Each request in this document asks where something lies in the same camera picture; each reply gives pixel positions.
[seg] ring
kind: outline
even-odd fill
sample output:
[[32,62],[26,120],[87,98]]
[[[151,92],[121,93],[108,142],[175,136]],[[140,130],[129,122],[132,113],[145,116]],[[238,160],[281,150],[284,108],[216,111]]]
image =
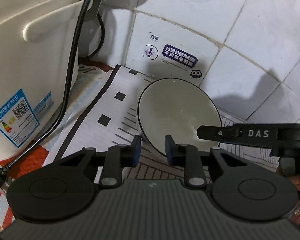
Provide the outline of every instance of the ring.
[[300,215],[300,207],[298,207],[295,211],[294,211],[294,214],[296,216]]

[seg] white appliance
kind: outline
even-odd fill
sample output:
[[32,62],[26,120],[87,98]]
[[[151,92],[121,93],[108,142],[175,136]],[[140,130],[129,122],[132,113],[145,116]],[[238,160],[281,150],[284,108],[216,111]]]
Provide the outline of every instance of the white appliance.
[[[0,0],[0,160],[21,152],[62,102],[83,0]],[[72,85],[78,74],[74,68]]]

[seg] owl logo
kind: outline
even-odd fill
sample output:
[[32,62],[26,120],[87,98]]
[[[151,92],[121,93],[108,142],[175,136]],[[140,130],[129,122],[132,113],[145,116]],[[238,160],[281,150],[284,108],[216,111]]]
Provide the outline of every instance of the owl logo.
[[202,73],[200,70],[192,70],[190,73],[190,76],[192,78],[201,78],[202,77]]

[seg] screw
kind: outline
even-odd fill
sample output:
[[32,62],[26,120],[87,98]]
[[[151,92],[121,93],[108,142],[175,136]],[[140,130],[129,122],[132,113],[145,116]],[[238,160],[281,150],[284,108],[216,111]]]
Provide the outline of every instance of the screw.
[[104,178],[101,180],[101,184],[105,186],[113,186],[117,184],[117,180],[115,178]]
[[202,178],[194,177],[194,178],[189,179],[189,183],[192,186],[201,186],[201,185],[203,185],[205,183],[205,180],[202,179]]

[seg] purple label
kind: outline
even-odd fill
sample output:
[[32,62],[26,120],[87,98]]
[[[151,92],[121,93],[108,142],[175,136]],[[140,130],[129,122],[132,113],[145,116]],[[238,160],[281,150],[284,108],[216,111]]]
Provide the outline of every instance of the purple label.
[[198,62],[198,59],[195,56],[168,44],[164,46],[162,55],[189,68],[194,68],[195,64]]

